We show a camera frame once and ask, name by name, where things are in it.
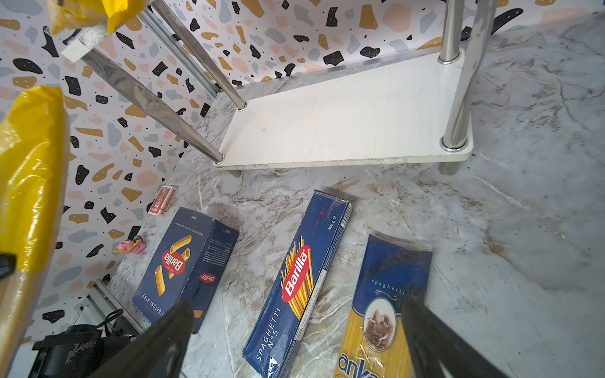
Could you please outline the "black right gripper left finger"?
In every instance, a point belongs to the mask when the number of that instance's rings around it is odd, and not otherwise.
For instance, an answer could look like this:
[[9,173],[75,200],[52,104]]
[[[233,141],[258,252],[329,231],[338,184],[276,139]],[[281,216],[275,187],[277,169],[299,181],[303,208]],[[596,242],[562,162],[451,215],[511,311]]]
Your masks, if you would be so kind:
[[92,377],[180,377],[192,336],[192,304],[182,299]]

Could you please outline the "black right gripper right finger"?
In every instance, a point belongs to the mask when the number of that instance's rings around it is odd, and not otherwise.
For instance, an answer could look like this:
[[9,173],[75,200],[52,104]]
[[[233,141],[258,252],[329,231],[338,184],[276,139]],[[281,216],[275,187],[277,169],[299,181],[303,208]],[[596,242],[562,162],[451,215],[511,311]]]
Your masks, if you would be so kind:
[[416,298],[405,299],[401,314],[415,376],[506,377]]

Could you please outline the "yellow clear spaghetti bag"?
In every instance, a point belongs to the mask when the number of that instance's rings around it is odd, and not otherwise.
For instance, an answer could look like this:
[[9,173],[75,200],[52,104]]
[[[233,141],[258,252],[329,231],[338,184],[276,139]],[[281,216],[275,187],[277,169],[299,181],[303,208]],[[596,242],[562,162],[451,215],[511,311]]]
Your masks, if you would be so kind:
[[141,13],[146,0],[48,0],[47,12],[53,34],[65,30],[106,25],[112,33]]

